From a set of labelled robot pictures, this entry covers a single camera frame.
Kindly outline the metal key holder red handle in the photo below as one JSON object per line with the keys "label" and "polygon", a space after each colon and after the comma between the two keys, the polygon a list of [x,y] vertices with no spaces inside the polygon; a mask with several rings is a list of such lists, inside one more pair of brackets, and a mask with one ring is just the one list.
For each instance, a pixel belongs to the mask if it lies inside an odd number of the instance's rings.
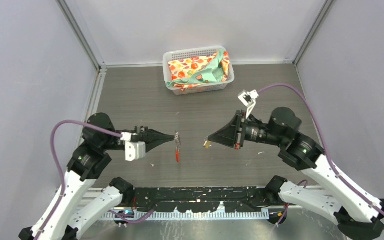
{"label": "metal key holder red handle", "polygon": [[179,134],[178,131],[175,131],[174,141],[175,141],[175,144],[176,144],[175,158],[176,158],[176,162],[179,163],[180,162],[181,139],[180,139],[180,134]]}

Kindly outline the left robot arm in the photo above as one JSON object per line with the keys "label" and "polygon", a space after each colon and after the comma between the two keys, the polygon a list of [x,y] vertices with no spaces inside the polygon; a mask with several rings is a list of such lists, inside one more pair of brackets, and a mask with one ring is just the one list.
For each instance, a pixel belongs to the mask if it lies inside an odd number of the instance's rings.
{"label": "left robot arm", "polygon": [[21,230],[21,240],[79,240],[105,213],[117,205],[128,207],[134,199],[134,187],[116,177],[109,186],[84,208],[79,204],[90,187],[111,162],[109,151],[123,151],[128,162],[143,159],[152,149],[168,142],[180,147],[180,136],[136,126],[116,130],[106,113],[96,113],[82,126],[83,142],[73,152],[66,170],[56,162],[61,185],[38,222]]}

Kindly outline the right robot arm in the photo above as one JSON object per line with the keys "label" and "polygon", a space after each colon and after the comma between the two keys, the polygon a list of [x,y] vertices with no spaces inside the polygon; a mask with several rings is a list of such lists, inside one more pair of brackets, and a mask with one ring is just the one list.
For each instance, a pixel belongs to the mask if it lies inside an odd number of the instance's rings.
{"label": "right robot arm", "polygon": [[274,176],[266,185],[265,198],[271,205],[281,202],[301,206],[335,224],[353,240],[374,240],[384,231],[384,199],[379,199],[352,181],[334,164],[325,150],[299,131],[301,120],[287,107],[278,107],[264,123],[238,110],[233,119],[208,140],[240,149],[245,141],[279,147],[279,158],[288,166],[319,183],[325,196]]}

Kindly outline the white plastic basket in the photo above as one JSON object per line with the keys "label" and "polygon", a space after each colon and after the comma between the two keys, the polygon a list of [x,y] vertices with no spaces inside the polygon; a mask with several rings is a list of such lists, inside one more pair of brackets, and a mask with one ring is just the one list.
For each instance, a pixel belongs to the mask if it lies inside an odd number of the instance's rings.
{"label": "white plastic basket", "polygon": [[[168,62],[173,60],[179,60],[182,58],[189,58],[189,57],[199,57],[199,56],[207,56],[207,55],[213,55],[219,50],[226,50],[222,46],[211,46],[211,47],[200,47],[200,48],[191,48],[191,49],[184,49],[184,50],[177,50],[177,51],[170,51],[163,55],[163,75],[164,75],[164,81],[165,85],[169,81],[169,67]],[[187,94],[195,94],[195,93],[203,93],[203,92],[210,92],[210,91],[218,91],[225,89],[228,84],[232,83],[235,79],[234,70],[232,64],[229,66],[229,74],[227,81],[220,82],[220,83],[211,83],[204,86],[189,88],[185,91],[182,91],[178,88],[174,87],[167,87],[168,90],[172,91],[175,95],[187,95]]]}

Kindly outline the colourful patterned cloth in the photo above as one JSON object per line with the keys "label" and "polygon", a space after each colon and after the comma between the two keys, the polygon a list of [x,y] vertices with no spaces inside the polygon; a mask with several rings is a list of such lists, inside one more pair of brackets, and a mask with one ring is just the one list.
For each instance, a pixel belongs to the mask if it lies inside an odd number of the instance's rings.
{"label": "colourful patterned cloth", "polygon": [[167,64],[166,86],[181,91],[227,81],[231,65],[229,53],[222,49],[212,55],[180,58]]}

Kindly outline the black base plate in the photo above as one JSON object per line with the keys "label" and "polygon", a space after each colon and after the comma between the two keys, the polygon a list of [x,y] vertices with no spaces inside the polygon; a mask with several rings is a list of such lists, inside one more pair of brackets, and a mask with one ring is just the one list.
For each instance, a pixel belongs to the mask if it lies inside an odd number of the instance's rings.
{"label": "black base plate", "polygon": [[253,213],[262,208],[284,206],[279,196],[263,187],[137,187],[123,197],[118,207],[138,212],[214,213],[224,207],[227,213]]}

